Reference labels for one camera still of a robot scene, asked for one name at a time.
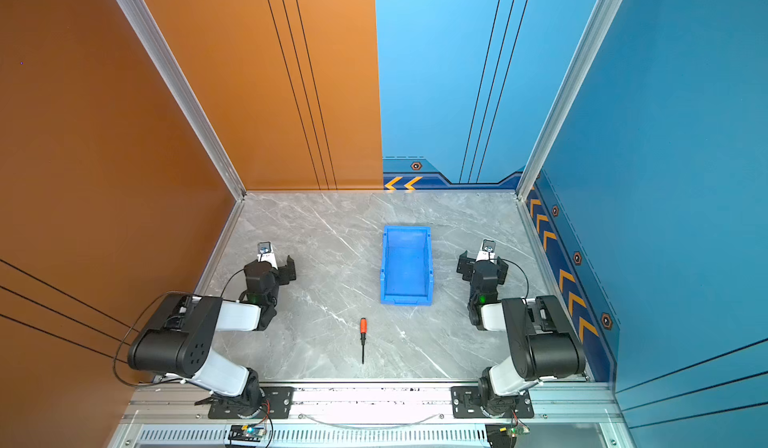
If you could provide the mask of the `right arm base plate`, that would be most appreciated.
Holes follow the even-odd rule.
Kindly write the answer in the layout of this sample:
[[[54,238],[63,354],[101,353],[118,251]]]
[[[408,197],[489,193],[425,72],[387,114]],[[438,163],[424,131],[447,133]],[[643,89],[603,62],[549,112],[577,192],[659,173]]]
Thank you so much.
[[[457,419],[532,419],[535,416],[528,392],[498,396],[491,392],[481,392],[478,386],[452,386],[450,395],[453,417]]]

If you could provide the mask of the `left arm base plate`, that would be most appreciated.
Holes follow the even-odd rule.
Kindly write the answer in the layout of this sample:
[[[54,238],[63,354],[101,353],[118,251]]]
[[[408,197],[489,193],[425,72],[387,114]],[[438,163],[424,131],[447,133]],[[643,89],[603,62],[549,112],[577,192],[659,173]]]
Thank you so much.
[[[252,394],[238,397],[215,395],[210,404],[208,418],[213,420],[284,420],[290,415],[294,388],[290,386],[266,386]]]

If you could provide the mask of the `red handled screwdriver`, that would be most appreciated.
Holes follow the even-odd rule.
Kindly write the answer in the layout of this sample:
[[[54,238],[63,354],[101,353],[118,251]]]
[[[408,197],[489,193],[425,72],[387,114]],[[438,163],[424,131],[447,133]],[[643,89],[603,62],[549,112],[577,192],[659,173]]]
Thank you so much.
[[[365,363],[365,346],[367,338],[367,319],[361,318],[359,322],[359,334],[360,334],[360,346],[361,346],[361,363]]]

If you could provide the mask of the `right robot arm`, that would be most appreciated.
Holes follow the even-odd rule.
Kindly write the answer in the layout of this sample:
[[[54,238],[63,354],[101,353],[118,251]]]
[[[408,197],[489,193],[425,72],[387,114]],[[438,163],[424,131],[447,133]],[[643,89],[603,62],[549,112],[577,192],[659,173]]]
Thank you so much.
[[[555,295],[501,299],[511,261],[490,251],[458,257],[456,271],[469,283],[467,310],[480,331],[506,335],[509,355],[486,368],[478,380],[475,403],[489,417],[517,414],[530,388],[546,379],[582,375],[587,368],[583,344]]]

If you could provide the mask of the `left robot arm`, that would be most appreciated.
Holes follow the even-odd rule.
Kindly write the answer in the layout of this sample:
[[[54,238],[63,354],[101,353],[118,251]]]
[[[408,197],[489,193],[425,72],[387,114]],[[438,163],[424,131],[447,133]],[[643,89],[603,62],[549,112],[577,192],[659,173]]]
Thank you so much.
[[[277,315],[280,288],[297,279],[295,260],[279,266],[272,253],[243,268],[246,288],[237,300],[173,292],[165,296],[132,342],[127,363],[138,371],[167,375],[209,393],[211,418],[267,417],[269,401],[257,372],[213,348],[218,332],[264,331]]]

